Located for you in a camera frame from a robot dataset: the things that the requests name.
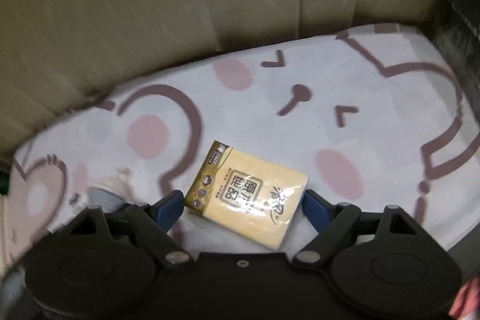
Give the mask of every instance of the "yellow tissue packet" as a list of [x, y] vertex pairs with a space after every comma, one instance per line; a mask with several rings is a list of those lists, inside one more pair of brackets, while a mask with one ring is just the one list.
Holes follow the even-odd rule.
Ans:
[[307, 176], [215, 141], [185, 206], [277, 250], [301, 200]]

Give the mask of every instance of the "screw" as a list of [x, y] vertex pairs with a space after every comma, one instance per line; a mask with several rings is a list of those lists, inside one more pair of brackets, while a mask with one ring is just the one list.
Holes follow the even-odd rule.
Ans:
[[241, 268], [248, 267], [250, 265], [250, 262], [248, 260], [242, 259], [237, 262], [237, 266]]
[[182, 264], [190, 260], [190, 255], [183, 251], [172, 251], [165, 256], [165, 259], [171, 264]]
[[302, 263], [313, 264], [320, 260], [321, 256], [315, 251], [302, 251], [297, 253], [297, 259]]

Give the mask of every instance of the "cartoon pattern fabric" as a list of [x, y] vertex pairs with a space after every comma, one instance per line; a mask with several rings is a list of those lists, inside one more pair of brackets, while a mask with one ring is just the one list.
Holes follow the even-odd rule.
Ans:
[[[8, 259], [71, 219], [87, 189], [128, 169], [136, 202], [184, 193], [213, 140], [309, 176], [332, 203], [401, 205], [445, 248], [480, 220], [479, 127], [452, 71], [414, 28], [369, 25], [140, 77], [15, 154]], [[266, 248], [188, 211], [193, 255]], [[280, 248], [315, 236], [301, 211]]]

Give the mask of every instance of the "bear nose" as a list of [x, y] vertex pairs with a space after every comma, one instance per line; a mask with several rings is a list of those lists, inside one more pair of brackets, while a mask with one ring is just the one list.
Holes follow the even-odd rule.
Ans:
[[298, 102], [308, 102], [311, 100], [311, 91], [307, 86], [296, 84], [292, 87], [292, 99], [290, 102], [278, 112], [279, 116], [284, 116], [290, 113]]

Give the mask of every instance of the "plastic wrapper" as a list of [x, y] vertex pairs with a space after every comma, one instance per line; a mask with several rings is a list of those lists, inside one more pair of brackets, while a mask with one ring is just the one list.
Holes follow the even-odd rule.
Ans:
[[232, 231], [277, 250], [307, 176], [215, 141], [185, 205]]

